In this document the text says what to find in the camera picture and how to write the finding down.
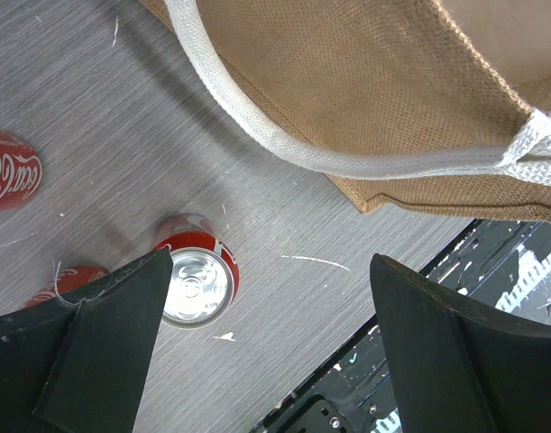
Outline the brown jute canvas bag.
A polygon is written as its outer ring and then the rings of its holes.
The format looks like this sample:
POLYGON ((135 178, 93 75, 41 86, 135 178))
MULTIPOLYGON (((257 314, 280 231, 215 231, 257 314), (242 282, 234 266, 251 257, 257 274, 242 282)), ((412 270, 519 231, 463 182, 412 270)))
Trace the brown jute canvas bag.
POLYGON ((149 1, 215 101, 363 212, 551 223, 551 1, 149 1))

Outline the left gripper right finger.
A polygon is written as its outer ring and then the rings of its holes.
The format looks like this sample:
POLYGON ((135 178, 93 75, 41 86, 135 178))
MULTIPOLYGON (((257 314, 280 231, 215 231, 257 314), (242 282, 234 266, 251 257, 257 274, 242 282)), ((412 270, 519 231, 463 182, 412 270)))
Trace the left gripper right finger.
POLYGON ((551 432, 551 326, 376 254, 370 281, 405 432, 551 432))

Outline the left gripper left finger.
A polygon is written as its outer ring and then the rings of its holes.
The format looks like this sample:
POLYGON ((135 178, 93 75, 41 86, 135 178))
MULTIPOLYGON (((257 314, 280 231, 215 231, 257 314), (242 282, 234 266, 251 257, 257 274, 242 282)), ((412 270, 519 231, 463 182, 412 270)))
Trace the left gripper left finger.
POLYGON ((0 432, 130 432, 172 270, 160 249, 0 316, 0 432))

